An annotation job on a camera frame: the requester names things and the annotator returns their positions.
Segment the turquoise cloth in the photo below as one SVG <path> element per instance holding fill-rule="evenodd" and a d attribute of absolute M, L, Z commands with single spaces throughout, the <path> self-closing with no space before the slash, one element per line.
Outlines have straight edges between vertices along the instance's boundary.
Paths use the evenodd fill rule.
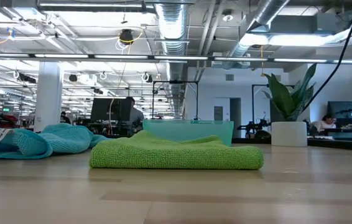
<path fill-rule="evenodd" d="M 40 134 L 25 129 L 13 129 L 0 141 L 0 159 L 41 159 L 54 152 L 76 154 L 108 138 L 94 135 L 84 126 L 56 124 Z"/>

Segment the computer monitor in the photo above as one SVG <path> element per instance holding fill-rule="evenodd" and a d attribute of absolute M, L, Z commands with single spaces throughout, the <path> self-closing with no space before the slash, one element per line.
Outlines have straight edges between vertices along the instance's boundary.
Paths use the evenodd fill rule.
<path fill-rule="evenodd" d="M 352 124 L 352 101 L 329 101 L 327 113 L 336 118 L 336 126 Z"/>
<path fill-rule="evenodd" d="M 100 99 L 93 100 L 90 118 L 92 121 L 109 120 L 109 106 L 111 106 L 111 120 L 113 121 L 129 121 L 132 109 L 132 101 L 130 99 Z"/>

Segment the pillar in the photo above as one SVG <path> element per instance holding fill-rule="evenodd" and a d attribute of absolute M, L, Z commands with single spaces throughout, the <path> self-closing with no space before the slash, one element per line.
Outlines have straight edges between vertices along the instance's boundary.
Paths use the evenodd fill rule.
<path fill-rule="evenodd" d="M 34 131 L 60 122 L 63 70 L 57 62 L 40 62 Z"/>

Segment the light blue plastic bin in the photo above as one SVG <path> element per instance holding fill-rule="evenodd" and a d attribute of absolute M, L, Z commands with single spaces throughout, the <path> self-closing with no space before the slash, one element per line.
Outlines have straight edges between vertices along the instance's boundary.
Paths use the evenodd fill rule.
<path fill-rule="evenodd" d="M 231 145 L 233 121 L 143 120 L 143 129 L 158 138 L 187 141 L 211 135 L 218 136 L 225 145 Z"/>

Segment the silver duct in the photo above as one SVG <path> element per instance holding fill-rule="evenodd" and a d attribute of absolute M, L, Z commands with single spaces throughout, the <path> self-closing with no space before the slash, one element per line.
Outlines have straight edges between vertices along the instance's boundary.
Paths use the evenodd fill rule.
<path fill-rule="evenodd" d="M 159 17 L 159 31 L 162 39 L 184 39 L 186 36 L 187 6 L 184 4 L 156 4 L 155 9 Z M 162 50 L 166 55 L 184 55 L 186 43 L 162 42 Z M 168 63 L 168 80 L 186 80 L 183 75 L 183 63 Z M 180 94 L 181 85 L 170 85 L 175 116 L 180 116 L 183 105 L 183 95 Z"/>
<path fill-rule="evenodd" d="M 260 26 L 268 25 L 280 13 L 282 8 L 288 4 L 289 0 L 261 0 L 257 5 L 257 10 L 254 16 L 246 15 L 241 22 L 242 36 L 244 37 L 247 31 L 253 30 Z M 227 55 L 228 57 L 242 57 L 250 45 L 244 45 L 241 40 L 234 46 L 232 51 Z M 226 62 L 223 64 L 224 69 L 231 69 L 234 62 Z"/>

